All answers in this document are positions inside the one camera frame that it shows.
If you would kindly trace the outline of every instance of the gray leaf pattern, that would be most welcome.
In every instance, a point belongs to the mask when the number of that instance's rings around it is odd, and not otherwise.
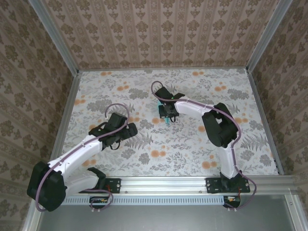
[[[231,83],[236,79],[236,87]],[[224,103],[242,129],[235,145],[238,166],[248,175],[277,174],[267,137],[243,69],[181,69],[151,71],[84,72],[70,118],[63,152],[79,143],[88,131],[105,122],[105,108],[125,104],[138,134],[121,142],[118,150],[106,148],[76,171],[96,167],[107,176],[219,175],[220,149],[208,139],[201,118],[187,115],[175,123],[160,119],[158,100],[150,86],[161,81],[173,94],[207,104]],[[126,115],[120,106],[108,115]]]

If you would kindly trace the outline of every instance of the cable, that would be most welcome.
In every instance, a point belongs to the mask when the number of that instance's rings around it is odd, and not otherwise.
[[[100,138],[102,138],[102,137],[105,137],[105,136],[112,135],[112,134],[114,134],[114,133],[116,133],[116,132],[122,130],[124,127],[127,126],[127,123],[128,123],[128,120],[129,120],[129,110],[128,110],[128,108],[127,108],[125,105],[123,105],[123,104],[121,104],[121,103],[113,103],[113,104],[109,105],[109,106],[105,109],[105,117],[107,117],[107,111],[108,111],[108,109],[109,109],[111,106],[114,106],[114,105],[120,105],[120,106],[122,106],[122,107],[124,107],[124,108],[126,109],[126,112],[127,112],[127,120],[125,121],[125,123],[124,123],[121,127],[119,127],[118,129],[116,129],[116,130],[114,130],[114,131],[111,131],[111,132],[108,132],[108,133],[103,134],[103,135],[101,135],[101,136],[92,138],[92,139],[90,139],[90,140],[84,142],[83,144],[79,145],[77,148],[75,148],[74,150],[72,150],[69,154],[67,154],[65,157],[63,157],[63,159],[61,159],[59,162],[57,162],[54,166],[52,166],[52,167],[46,172],[46,174],[43,176],[42,180],[40,181],[40,183],[39,183],[39,185],[38,185],[37,194],[36,194],[36,196],[35,196],[35,207],[37,208],[37,210],[38,210],[39,212],[45,212],[45,211],[46,211],[46,209],[42,209],[42,208],[39,207],[39,202],[38,202],[38,201],[39,201],[39,194],[40,194],[40,191],[41,191],[41,189],[42,189],[42,186],[43,186],[43,184],[44,184],[46,178],[49,176],[49,174],[50,174],[56,167],[58,167],[58,166],[61,164],[61,162],[63,162],[63,161],[66,160],[67,158],[69,158],[72,154],[74,154],[75,152],[77,152],[79,149],[81,149],[81,148],[84,147],[85,145],[91,143],[92,141],[98,140],[98,139],[100,139]]]
[[[154,81],[154,82],[151,84],[151,92],[152,92],[152,94],[153,94],[157,99],[159,99],[159,100],[161,100],[161,101],[165,101],[165,102],[189,102],[189,103],[193,103],[193,104],[195,104],[195,105],[198,105],[198,106],[200,106],[200,107],[205,107],[205,108],[214,110],[214,111],[216,111],[216,112],[218,112],[218,113],[221,113],[221,114],[223,114],[224,116],[226,116],[226,117],[227,117],[229,120],[231,120],[231,121],[233,122],[233,124],[236,126],[236,128],[237,128],[238,131],[239,131],[239,136],[238,136],[238,137],[235,139],[235,141],[231,144],[231,151],[232,151],[232,157],[233,157],[233,161],[234,161],[234,168],[235,168],[235,170],[236,170],[243,178],[245,178],[245,179],[247,179],[248,181],[250,181],[250,182],[254,185],[255,189],[254,189],[254,191],[253,191],[251,197],[248,199],[248,201],[247,201],[244,205],[241,205],[241,206],[239,206],[239,207],[237,207],[237,208],[234,208],[233,206],[231,206],[231,205],[228,204],[228,203],[225,203],[225,204],[226,204],[227,206],[229,206],[229,207],[230,207],[231,209],[233,209],[233,210],[241,209],[241,208],[244,208],[245,206],[247,206],[247,205],[251,202],[251,200],[254,198],[254,196],[255,196],[255,194],[256,194],[256,192],[257,192],[257,185],[256,185],[256,183],[255,183],[252,179],[248,178],[248,177],[245,176],[242,172],[240,172],[240,170],[239,170],[238,167],[236,166],[236,157],[235,157],[235,152],[234,152],[234,145],[240,140],[240,138],[241,138],[241,136],[242,136],[242,131],[241,131],[240,126],[236,123],[236,121],[233,119],[232,116],[228,115],[227,113],[225,113],[225,112],[223,112],[223,111],[221,111],[221,110],[219,110],[219,109],[217,109],[217,108],[215,108],[215,107],[208,106],[208,105],[206,105],[206,104],[204,104],[204,103],[199,103],[199,102],[192,101],[192,100],[189,100],[189,99],[173,99],[173,100],[168,100],[168,99],[163,99],[163,98],[158,97],[157,95],[155,95],[155,92],[154,92],[154,90],[153,90],[153,85],[154,85],[155,83],[159,83],[162,87],[163,87],[164,85],[163,85],[162,82],[160,82],[160,81]]]
[[[120,147],[120,145],[121,145],[121,142],[119,142],[119,144],[117,145],[117,147],[116,147],[115,149],[112,147],[112,145],[110,145],[110,149],[111,149],[111,150],[118,150],[119,147]]]
[[[103,208],[99,209],[99,212],[102,211],[102,210],[107,209],[111,205],[111,203],[114,201],[114,195],[111,192],[107,191],[107,190],[104,190],[104,189],[87,189],[87,190],[84,190],[84,191],[91,192],[91,193],[95,193],[95,192],[102,193],[103,192],[103,193],[109,194],[109,196],[111,197],[111,200]],[[93,200],[91,200],[90,207],[91,207],[92,211],[98,210],[96,208],[93,208],[93,202],[94,201],[98,201],[98,200],[100,200],[100,198],[93,198]]]
[[[172,122],[172,123],[174,123],[177,119],[176,119],[176,117],[173,117],[174,118],[174,120],[172,120],[172,118],[170,118],[170,121]]]

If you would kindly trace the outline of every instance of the floor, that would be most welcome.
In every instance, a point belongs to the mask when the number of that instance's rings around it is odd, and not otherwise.
[[[111,103],[124,103],[138,135],[105,149],[76,172],[95,166],[107,176],[218,175],[219,148],[212,145],[203,123],[181,115],[176,123],[159,119],[151,83],[161,81],[170,92],[207,104],[224,103],[239,123],[243,137],[235,145],[238,166],[247,175],[277,175],[257,104],[244,69],[136,70],[80,73],[81,81],[70,118],[63,153],[104,121]],[[125,113],[120,107],[111,112]]]

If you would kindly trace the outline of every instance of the purple cable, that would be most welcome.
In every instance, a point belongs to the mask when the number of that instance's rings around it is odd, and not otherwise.
[[[84,190],[84,191],[86,191],[86,192],[92,192],[92,193],[95,193],[95,192],[102,193],[102,192],[103,192],[103,193],[109,194],[109,196],[111,197],[111,200],[109,201],[108,204],[106,204],[103,208],[101,208],[100,211],[103,211],[103,210],[107,209],[107,208],[111,205],[111,203],[114,201],[114,196],[113,196],[113,194],[112,194],[111,192],[107,191],[107,190],[104,190],[104,189],[87,189],[87,190]],[[98,201],[98,200],[100,200],[100,198],[93,198],[93,199],[91,200],[90,207],[91,207],[92,209],[98,210],[98,209],[96,209],[96,208],[93,208],[93,202],[94,202],[94,201]]]
[[[123,104],[121,104],[121,103],[113,103],[113,104],[109,105],[109,106],[105,109],[105,117],[107,117],[107,111],[108,111],[108,109],[109,109],[111,106],[114,106],[114,105],[120,105],[120,106],[122,106],[122,107],[124,107],[124,108],[126,109],[126,112],[127,112],[127,120],[125,121],[124,125],[122,125],[120,128],[118,128],[118,129],[116,129],[116,130],[114,130],[114,131],[108,132],[108,133],[106,133],[106,134],[103,134],[103,135],[101,135],[101,136],[95,137],[95,138],[93,138],[93,139],[90,139],[90,140],[84,142],[83,145],[80,145],[80,146],[78,146],[77,148],[75,148],[74,150],[72,150],[69,154],[67,154],[63,159],[61,159],[58,163],[56,163],[54,166],[52,166],[52,167],[46,172],[46,174],[43,176],[42,180],[40,181],[40,183],[39,183],[39,185],[38,185],[37,194],[36,194],[36,196],[35,196],[35,207],[37,208],[37,210],[38,210],[39,212],[45,212],[45,211],[46,211],[46,209],[41,209],[41,208],[39,207],[39,202],[38,202],[38,201],[39,201],[39,194],[40,194],[40,191],[41,191],[41,189],[42,189],[42,186],[43,186],[43,184],[44,184],[46,178],[49,176],[49,174],[50,174],[57,166],[59,166],[61,162],[63,162],[63,161],[66,160],[68,157],[70,157],[72,154],[74,154],[74,153],[77,152],[79,149],[81,149],[82,147],[84,147],[84,145],[87,145],[88,143],[91,143],[92,141],[98,140],[98,139],[100,139],[100,138],[102,138],[102,137],[105,137],[105,136],[109,136],[109,135],[111,135],[111,134],[114,134],[114,133],[120,131],[121,129],[123,129],[124,127],[127,126],[128,119],[129,119],[129,110],[128,110],[128,108],[127,108],[125,105],[123,105]]]
[[[163,98],[158,97],[157,95],[155,95],[155,92],[154,92],[154,90],[153,90],[153,85],[154,85],[155,83],[159,83],[162,87],[163,87],[164,85],[163,85],[162,82],[160,82],[160,81],[154,81],[154,82],[151,84],[151,92],[152,92],[152,94],[153,94],[157,99],[162,100],[162,101],[165,101],[165,102],[189,102],[189,103],[193,103],[193,104],[198,105],[198,106],[200,106],[200,107],[205,107],[205,108],[214,110],[214,111],[216,111],[216,112],[218,112],[218,113],[221,113],[221,114],[223,114],[224,116],[226,116],[229,120],[231,120],[231,121],[234,123],[234,125],[236,126],[236,128],[237,128],[238,131],[239,131],[239,136],[238,136],[238,137],[236,138],[236,140],[231,144],[231,151],[232,151],[232,157],[233,157],[233,161],[234,161],[234,168],[235,168],[235,170],[236,170],[242,177],[244,177],[244,178],[247,179],[248,181],[252,182],[253,185],[254,185],[254,187],[255,187],[255,189],[254,189],[254,191],[253,191],[251,197],[248,199],[248,201],[247,201],[244,205],[241,205],[241,206],[239,206],[239,207],[237,207],[237,208],[234,208],[233,206],[231,206],[231,205],[228,204],[228,203],[225,203],[225,205],[229,206],[229,207],[230,207],[231,209],[233,209],[233,210],[235,210],[235,209],[241,209],[241,208],[244,208],[245,206],[247,206],[247,205],[250,203],[250,201],[253,199],[253,197],[255,196],[256,192],[257,192],[257,185],[256,185],[256,183],[255,183],[252,179],[248,178],[248,177],[245,176],[242,172],[240,172],[240,170],[239,170],[238,167],[236,166],[236,157],[235,157],[235,152],[234,152],[234,145],[239,141],[239,139],[240,139],[241,136],[242,136],[242,131],[241,131],[240,126],[236,123],[236,121],[232,118],[232,116],[228,115],[227,113],[225,113],[225,112],[223,112],[223,111],[221,111],[221,110],[219,110],[219,109],[217,109],[217,108],[215,108],[215,107],[208,106],[208,105],[206,105],[206,104],[204,104],[204,103],[199,103],[199,102],[195,102],[195,101],[192,101],[192,100],[186,100],[186,99],[167,100],[167,99],[163,99]]]

